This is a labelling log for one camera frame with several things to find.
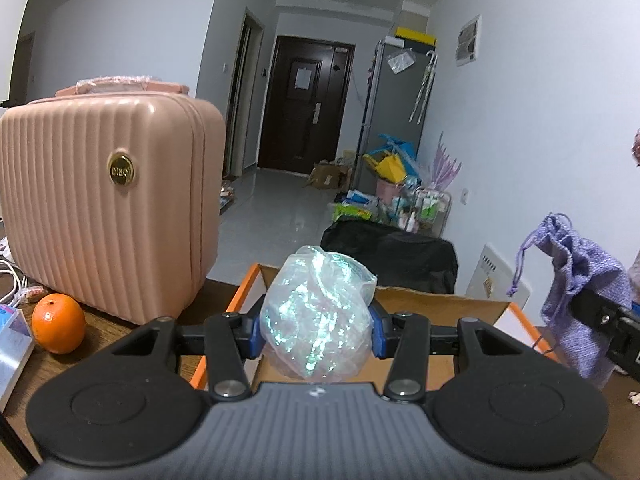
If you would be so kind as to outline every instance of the metal bolt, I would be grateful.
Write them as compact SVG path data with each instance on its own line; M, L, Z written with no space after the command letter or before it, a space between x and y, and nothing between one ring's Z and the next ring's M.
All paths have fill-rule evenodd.
M240 381L231 379L228 381L220 381L213 387L213 391L221 397L237 397L242 395L246 387Z
M389 389L401 397L411 396L420 391L420 384L412 379L397 379L389 384Z

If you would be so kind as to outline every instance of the refrigerator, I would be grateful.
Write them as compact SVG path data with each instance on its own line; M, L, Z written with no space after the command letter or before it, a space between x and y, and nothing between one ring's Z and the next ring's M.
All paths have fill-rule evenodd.
M416 114L410 123L409 116L414 109L429 60L425 54L414 52L415 63L402 72L394 74L386 60L401 50L398 46L386 44L384 41L376 47L351 186L352 189L367 194L376 193L377 177L366 166L362 155L384 146L385 141L379 137L379 134L388 134L412 143L416 153L420 146L424 120L418 124L418 114Z

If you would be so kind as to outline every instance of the orange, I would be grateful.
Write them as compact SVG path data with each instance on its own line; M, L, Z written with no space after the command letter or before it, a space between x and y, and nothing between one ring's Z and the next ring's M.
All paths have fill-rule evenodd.
M49 294L33 311L31 329L36 342L53 354L68 354L84 339L84 312L65 294Z

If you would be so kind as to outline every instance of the purple feather-like plant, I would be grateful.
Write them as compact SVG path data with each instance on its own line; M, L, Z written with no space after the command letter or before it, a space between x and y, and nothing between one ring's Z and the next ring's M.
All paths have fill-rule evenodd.
M440 134L440 140L438 141L438 149L433 159L433 170L429 186L436 191L446 190L460 172L460 168L462 168L462 162L458 162L456 158L452 161L447 155L447 149L442 143L443 136L444 132Z

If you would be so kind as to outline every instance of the suitcase logo badge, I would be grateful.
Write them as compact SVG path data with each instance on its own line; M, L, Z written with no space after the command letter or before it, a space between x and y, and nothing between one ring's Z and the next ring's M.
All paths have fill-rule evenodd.
M128 186L133 180L133 162L124 153L114 153L109 161L109 176L117 186Z

